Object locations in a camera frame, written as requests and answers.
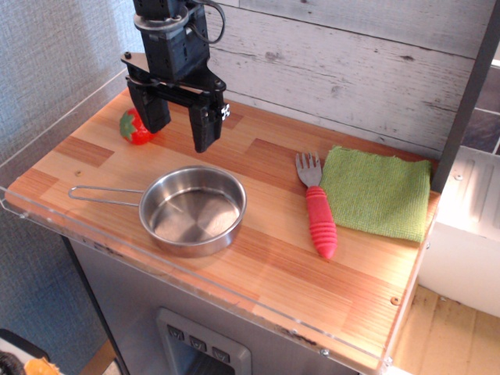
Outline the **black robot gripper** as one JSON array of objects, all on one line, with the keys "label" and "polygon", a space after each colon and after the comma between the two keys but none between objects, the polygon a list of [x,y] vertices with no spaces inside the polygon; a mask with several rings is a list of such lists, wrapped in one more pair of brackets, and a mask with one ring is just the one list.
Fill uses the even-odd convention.
[{"label": "black robot gripper", "polygon": [[[167,100],[160,98],[153,86],[195,89],[222,101],[226,84],[208,68],[210,45],[221,37],[209,39],[205,8],[136,6],[134,9],[134,25],[141,33],[145,51],[124,52],[121,61],[129,70],[130,97],[145,128],[156,134],[171,121]],[[195,151],[205,152],[220,138],[222,116],[207,105],[192,105],[188,112]]]}]

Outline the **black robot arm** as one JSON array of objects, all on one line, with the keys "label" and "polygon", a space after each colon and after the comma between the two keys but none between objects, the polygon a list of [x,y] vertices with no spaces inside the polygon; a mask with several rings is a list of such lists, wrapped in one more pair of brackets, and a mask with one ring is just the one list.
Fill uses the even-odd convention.
[{"label": "black robot arm", "polygon": [[210,46],[205,7],[214,1],[136,1],[134,25],[144,52],[125,52],[127,86],[135,109],[151,133],[170,121],[170,103],[187,108],[195,150],[205,152],[220,138],[229,105],[227,86],[208,67]]}]

